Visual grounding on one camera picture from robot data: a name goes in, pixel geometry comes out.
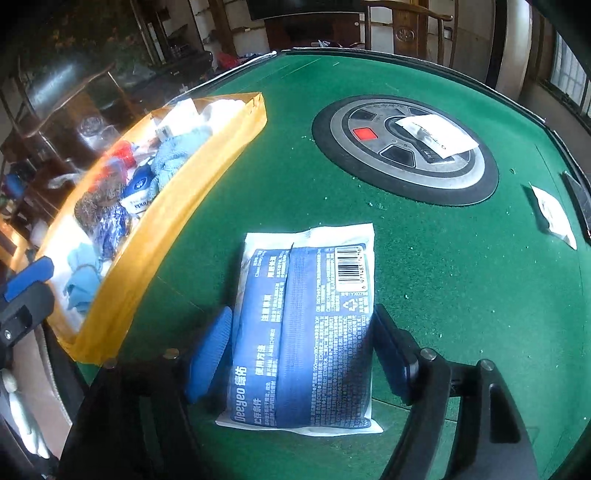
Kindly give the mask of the light blue small cloth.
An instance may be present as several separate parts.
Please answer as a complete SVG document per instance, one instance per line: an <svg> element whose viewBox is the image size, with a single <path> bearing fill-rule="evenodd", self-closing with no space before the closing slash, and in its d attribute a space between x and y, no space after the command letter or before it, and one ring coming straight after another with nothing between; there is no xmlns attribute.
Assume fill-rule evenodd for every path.
<svg viewBox="0 0 591 480"><path fill-rule="evenodd" d="M63 289L67 309L85 316L102 282L102 262L92 245L82 243L69 253L67 263L71 270Z"/></svg>

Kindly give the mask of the blue white patterned pouch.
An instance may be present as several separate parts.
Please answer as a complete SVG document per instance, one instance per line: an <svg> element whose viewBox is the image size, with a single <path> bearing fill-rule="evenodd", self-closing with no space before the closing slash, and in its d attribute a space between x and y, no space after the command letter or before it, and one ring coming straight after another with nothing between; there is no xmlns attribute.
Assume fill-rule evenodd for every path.
<svg viewBox="0 0 591 480"><path fill-rule="evenodd" d="M96 256L101 262L115 258L120 245L129 235L130 226L131 216L118 202L100 213L93 229L92 242Z"/></svg>

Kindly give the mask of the blue white wipes packet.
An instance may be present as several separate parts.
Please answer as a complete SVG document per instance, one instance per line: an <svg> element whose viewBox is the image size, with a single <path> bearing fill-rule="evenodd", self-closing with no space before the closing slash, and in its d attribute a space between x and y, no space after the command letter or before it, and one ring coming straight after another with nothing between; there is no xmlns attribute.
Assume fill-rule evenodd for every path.
<svg viewBox="0 0 591 480"><path fill-rule="evenodd" d="M382 433L372 405L374 244L370 223L245 236L217 425Z"/></svg>

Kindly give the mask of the brown pink knitted item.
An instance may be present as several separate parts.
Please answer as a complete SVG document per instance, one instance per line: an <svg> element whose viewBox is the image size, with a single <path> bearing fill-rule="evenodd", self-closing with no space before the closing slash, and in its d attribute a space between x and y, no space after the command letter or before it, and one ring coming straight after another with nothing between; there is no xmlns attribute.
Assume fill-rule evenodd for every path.
<svg viewBox="0 0 591 480"><path fill-rule="evenodd" d="M85 233L94 231L103 215L118 202L124 188L119 178L106 178L82 195L75 204L74 218Z"/></svg>

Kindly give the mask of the light blue towel cloth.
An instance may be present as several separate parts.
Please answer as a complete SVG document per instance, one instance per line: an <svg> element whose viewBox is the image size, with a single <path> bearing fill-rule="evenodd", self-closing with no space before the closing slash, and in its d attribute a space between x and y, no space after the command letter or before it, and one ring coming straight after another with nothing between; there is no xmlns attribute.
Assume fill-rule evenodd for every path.
<svg viewBox="0 0 591 480"><path fill-rule="evenodd" d="M149 196L155 198L185 162L211 137L211 129L196 128L188 133L166 139L158 148L150 165L153 175Z"/></svg>

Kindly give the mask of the white cloth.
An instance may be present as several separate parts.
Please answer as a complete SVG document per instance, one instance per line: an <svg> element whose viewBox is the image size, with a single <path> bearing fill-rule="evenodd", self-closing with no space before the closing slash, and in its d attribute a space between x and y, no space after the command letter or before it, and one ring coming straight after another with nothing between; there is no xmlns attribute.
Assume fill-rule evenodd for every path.
<svg viewBox="0 0 591 480"><path fill-rule="evenodd" d="M208 104L200 113L201 125L212 134L222 131L245 107L245 102L235 99L219 99Z"/></svg>

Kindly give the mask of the yellow cardboard box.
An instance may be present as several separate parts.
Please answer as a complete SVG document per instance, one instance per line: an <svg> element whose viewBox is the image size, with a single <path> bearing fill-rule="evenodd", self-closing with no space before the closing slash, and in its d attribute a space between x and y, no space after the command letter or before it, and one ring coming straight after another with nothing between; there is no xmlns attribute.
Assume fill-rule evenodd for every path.
<svg viewBox="0 0 591 480"><path fill-rule="evenodd" d="M266 105L259 92L236 93L242 110L221 132L194 153L132 229L79 328L71 324L62 294L66 276L55 273L51 288L55 307L48 318L58 343L76 362L101 365L113 358L162 260L194 211L266 126Z"/></svg>

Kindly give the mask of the red plastic bag item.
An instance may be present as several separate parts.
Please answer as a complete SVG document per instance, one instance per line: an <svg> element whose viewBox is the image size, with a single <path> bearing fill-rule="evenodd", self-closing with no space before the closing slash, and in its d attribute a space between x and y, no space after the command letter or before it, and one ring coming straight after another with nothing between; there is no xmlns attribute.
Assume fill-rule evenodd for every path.
<svg viewBox="0 0 591 480"><path fill-rule="evenodd" d="M98 185L106 180L116 180L123 185L128 182L128 173L136 167L133 145L127 140L115 143L114 150L99 162L99 170L94 177L94 184Z"/></svg>

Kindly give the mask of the wooden chair near table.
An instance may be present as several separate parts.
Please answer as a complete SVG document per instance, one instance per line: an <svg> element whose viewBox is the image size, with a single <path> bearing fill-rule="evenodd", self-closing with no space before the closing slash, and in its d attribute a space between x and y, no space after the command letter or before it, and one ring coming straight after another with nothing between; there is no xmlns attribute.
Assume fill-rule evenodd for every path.
<svg viewBox="0 0 591 480"><path fill-rule="evenodd" d="M139 118L139 110L115 77L115 64L73 56L26 82L13 70L19 107L5 95L1 110L19 141L39 160L76 166L106 150L105 131L118 133Z"/></svg>

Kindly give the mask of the white paper sheet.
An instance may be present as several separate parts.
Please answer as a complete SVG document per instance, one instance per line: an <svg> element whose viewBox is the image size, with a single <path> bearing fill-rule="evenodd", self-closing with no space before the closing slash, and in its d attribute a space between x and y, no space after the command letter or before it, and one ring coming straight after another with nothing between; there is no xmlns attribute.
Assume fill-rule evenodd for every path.
<svg viewBox="0 0 591 480"><path fill-rule="evenodd" d="M577 250L577 241L570 221L560 202L545 190L534 185L531 185L531 189L535 195L540 212L547 222L549 233L562 240L572 250Z"/></svg>

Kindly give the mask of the small white packet on console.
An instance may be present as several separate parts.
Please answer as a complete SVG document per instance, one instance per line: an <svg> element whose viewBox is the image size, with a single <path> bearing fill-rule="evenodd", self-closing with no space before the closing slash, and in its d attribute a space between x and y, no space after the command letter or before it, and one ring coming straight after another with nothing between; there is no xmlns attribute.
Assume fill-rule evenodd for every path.
<svg viewBox="0 0 591 480"><path fill-rule="evenodd" d="M479 146L468 133L436 114L409 116L394 122L442 159L472 151Z"/></svg>

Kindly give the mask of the round table centre console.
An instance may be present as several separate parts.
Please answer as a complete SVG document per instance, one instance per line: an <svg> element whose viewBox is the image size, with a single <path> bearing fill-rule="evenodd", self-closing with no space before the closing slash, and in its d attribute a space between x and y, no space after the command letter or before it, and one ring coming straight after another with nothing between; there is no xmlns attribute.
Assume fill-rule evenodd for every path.
<svg viewBox="0 0 591 480"><path fill-rule="evenodd" d="M428 114L451 121L479 146L442 159L394 124ZM499 169L484 140L443 110L416 100L392 95L346 97L318 112L311 133L322 154L339 168L401 197L470 206L489 199L498 187Z"/></svg>

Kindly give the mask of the black smartphone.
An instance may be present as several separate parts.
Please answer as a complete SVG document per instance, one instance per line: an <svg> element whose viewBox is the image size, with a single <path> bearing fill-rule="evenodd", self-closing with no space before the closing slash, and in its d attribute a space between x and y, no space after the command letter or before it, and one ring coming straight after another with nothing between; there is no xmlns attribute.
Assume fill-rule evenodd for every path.
<svg viewBox="0 0 591 480"><path fill-rule="evenodd" d="M577 216L581 225L583 237L587 243L591 240L591 229L590 229L590 200L586 194L585 189L581 184L573 178L568 172L562 173L567 189L569 190L570 198L577 211Z"/></svg>

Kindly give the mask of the black television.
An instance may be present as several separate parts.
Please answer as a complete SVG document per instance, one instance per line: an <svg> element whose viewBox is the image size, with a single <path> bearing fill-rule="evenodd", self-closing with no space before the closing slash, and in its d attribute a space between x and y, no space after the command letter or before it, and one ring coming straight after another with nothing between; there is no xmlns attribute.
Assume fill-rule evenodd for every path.
<svg viewBox="0 0 591 480"><path fill-rule="evenodd" d="M360 13L361 0L246 0L252 20L317 13Z"/></svg>

